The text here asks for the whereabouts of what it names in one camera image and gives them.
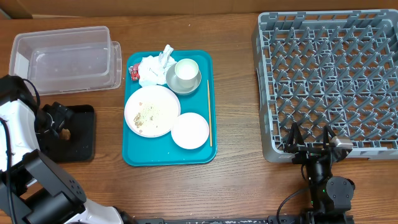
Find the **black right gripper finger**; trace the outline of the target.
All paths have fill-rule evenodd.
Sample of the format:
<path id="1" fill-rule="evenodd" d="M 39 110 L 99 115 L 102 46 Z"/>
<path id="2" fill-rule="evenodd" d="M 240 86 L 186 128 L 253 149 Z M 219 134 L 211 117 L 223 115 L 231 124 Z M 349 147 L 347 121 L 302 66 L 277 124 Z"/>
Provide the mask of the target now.
<path id="1" fill-rule="evenodd" d="M 287 145 L 288 146 L 304 145 L 304 140 L 297 123 L 292 123 L 291 125 L 289 136 L 287 138 Z"/>
<path id="2" fill-rule="evenodd" d="M 328 147 L 330 143 L 330 138 L 336 136 L 335 132 L 332 130 L 330 125 L 325 125 L 323 128 L 323 147 Z"/>

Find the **red snack wrapper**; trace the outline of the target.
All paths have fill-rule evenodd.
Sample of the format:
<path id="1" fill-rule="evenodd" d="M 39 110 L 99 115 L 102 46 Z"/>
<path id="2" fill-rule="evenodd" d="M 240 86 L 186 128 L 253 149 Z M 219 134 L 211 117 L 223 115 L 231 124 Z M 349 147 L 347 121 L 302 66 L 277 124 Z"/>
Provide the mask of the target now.
<path id="1" fill-rule="evenodd" d="M 130 66 L 128 68 L 129 74 L 131 76 L 131 80 L 134 81 L 134 82 L 138 81 L 140 79 L 139 65 L 140 65 L 140 63 L 136 63 L 133 66 Z"/>

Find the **small white bowl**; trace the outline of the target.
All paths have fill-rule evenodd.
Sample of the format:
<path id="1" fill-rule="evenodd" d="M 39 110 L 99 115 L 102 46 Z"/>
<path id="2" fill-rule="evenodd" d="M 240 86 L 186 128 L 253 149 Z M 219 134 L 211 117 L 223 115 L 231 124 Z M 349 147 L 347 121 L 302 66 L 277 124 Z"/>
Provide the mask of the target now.
<path id="1" fill-rule="evenodd" d="M 171 129 L 174 143 L 183 149 L 197 149 L 206 143 L 210 135 L 209 124 L 197 113 L 181 114 Z"/>

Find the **white napkin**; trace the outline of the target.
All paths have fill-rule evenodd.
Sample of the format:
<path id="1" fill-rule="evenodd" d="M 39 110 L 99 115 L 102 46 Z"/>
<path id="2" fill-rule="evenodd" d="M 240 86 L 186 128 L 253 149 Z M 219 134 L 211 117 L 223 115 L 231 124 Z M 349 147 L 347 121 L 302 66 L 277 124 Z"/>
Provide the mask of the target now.
<path id="1" fill-rule="evenodd" d="M 138 66 L 141 87 L 166 84 L 166 74 L 169 68 L 177 63 L 171 57 L 173 51 L 174 49 L 167 44 L 158 56 L 148 56 L 141 60 Z"/>

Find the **white cup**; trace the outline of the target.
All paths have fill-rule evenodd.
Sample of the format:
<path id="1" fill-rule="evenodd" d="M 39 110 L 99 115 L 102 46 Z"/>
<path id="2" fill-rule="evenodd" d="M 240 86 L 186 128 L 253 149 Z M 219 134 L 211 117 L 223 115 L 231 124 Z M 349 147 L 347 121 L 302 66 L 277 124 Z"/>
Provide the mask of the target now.
<path id="1" fill-rule="evenodd" d="M 175 74 L 177 76 L 177 83 L 182 88 L 191 88 L 195 84 L 199 73 L 198 64 L 196 61 L 185 58 L 178 61 L 175 65 Z"/>

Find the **brown food scrap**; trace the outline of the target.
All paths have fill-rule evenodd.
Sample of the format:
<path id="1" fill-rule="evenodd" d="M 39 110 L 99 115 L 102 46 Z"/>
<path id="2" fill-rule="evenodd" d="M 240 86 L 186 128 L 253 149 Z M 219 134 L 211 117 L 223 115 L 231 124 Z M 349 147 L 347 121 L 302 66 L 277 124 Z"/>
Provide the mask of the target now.
<path id="1" fill-rule="evenodd" d="M 68 129 L 62 129 L 59 138 L 67 141 L 71 138 L 71 132 Z"/>

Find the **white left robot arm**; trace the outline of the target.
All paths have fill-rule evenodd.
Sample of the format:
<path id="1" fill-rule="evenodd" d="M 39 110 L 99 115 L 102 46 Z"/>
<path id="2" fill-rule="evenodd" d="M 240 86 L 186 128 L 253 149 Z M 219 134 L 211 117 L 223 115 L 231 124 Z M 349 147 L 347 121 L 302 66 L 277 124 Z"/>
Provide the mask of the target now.
<path id="1" fill-rule="evenodd" d="M 79 183 L 40 150 L 67 134 L 73 110 L 40 107 L 39 93 L 19 76 L 1 78 L 1 210 L 13 223 L 134 223 L 116 207 L 87 199 Z"/>

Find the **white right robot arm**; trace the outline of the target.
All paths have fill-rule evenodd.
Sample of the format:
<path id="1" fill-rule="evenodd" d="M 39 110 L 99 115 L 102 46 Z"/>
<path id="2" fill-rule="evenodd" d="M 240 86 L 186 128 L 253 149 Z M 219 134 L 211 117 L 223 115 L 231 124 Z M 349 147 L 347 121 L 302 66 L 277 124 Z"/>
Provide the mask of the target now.
<path id="1" fill-rule="evenodd" d="M 306 146 L 297 123 L 293 123 L 284 152 L 294 155 L 293 164 L 301 165 L 302 177 L 308 187 L 289 195 L 278 207 L 277 223 L 282 223 L 280 211 L 291 198 L 310 192 L 311 208 L 300 215 L 289 218 L 294 223 L 353 223 L 353 217 L 346 216 L 351 210 L 355 184 L 352 180 L 334 176 L 332 165 L 345 159 L 353 149 L 350 139 L 336 135 L 329 125 L 323 128 L 322 147 Z"/>

